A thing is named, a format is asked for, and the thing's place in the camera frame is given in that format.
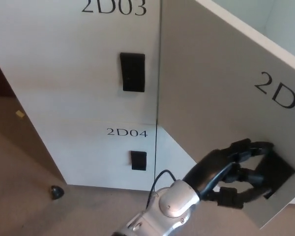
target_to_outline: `floor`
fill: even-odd
[[[0,236],[110,236],[146,204],[147,192],[67,186],[14,98],[0,98]],[[65,195],[52,201],[49,187]],[[295,236],[295,205],[262,230],[240,210],[202,203],[180,235]]]

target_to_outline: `locker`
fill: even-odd
[[[160,2],[119,2],[0,1],[0,67],[29,116],[156,124]],[[122,90],[122,52],[145,54],[145,92]]]
[[[120,53],[145,55],[144,92]],[[69,184],[148,190],[244,138],[295,168],[295,1],[2,0],[0,67]],[[262,227],[294,198],[295,175],[244,211]]]
[[[34,125],[67,184],[150,190],[155,125],[54,118]],[[147,153],[145,171],[132,169],[131,151]]]

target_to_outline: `locker door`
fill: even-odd
[[[29,117],[156,124],[160,0],[2,0],[0,67]],[[123,91],[120,53],[145,55]]]
[[[208,0],[164,0],[161,24],[159,125],[197,162],[250,138],[295,169],[295,56]],[[262,227],[294,197],[295,174],[243,210]]]

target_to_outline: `black cable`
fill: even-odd
[[[154,188],[155,188],[155,186],[156,186],[157,181],[158,181],[159,178],[161,178],[161,176],[162,176],[163,174],[165,174],[165,173],[169,173],[170,176],[172,177],[173,181],[174,181],[174,182],[176,181],[175,176],[174,176],[173,173],[170,172],[169,170],[163,170],[161,173],[159,173],[158,176],[155,178],[154,183],[153,183],[153,185],[152,185],[152,188],[151,188],[151,190],[150,190],[150,192],[149,192],[148,199],[147,199],[147,207],[148,207],[148,205],[149,205],[149,203],[150,203],[150,201],[151,201],[152,193],[153,193],[153,190],[154,190]]]

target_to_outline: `robotic arm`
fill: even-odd
[[[219,206],[243,208],[271,191],[264,185],[264,177],[240,163],[252,156],[267,154],[273,144],[252,143],[249,139],[232,143],[229,148],[216,149],[195,165],[183,180],[155,192],[146,210],[138,213],[113,236],[169,236],[177,232],[190,218],[200,201],[215,201]],[[213,188],[218,182],[245,181],[254,187],[242,193],[234,188]]]

